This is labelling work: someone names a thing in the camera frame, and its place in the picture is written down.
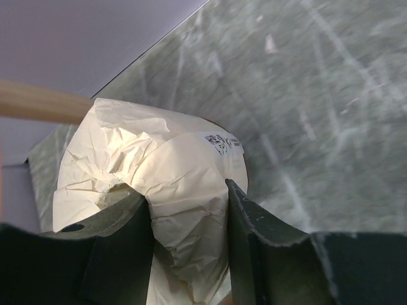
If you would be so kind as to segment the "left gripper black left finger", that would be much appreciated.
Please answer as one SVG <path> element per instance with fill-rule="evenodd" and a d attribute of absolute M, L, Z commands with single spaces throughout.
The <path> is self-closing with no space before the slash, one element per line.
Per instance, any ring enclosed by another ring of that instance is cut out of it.
<path fill-rule="evenodd" d="M 145 304 L 153 245 L 137 193 L 57 233 L 1 224 L 1 303 Z"/>

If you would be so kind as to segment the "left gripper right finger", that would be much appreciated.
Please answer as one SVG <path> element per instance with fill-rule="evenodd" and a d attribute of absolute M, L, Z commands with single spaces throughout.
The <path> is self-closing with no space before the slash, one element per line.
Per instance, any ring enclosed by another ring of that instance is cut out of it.
<path fill-rule="evenodd" d="M 405 304 L 404 233 L 305 233 L 228 186 L 235 304 Z"/>

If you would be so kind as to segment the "beige paper roll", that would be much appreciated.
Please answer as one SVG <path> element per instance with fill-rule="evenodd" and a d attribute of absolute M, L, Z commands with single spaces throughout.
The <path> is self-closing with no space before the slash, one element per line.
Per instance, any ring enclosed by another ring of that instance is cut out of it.
<path fill-rule="evenodd" d="M 58 232 L 132 191 L 149 205 L 156 248 L 148 304 L 209 304 L 228 273 L 228 187 L 248 187 L 240 141 L 203 118 L 98 98 L 63 155 Z"/>

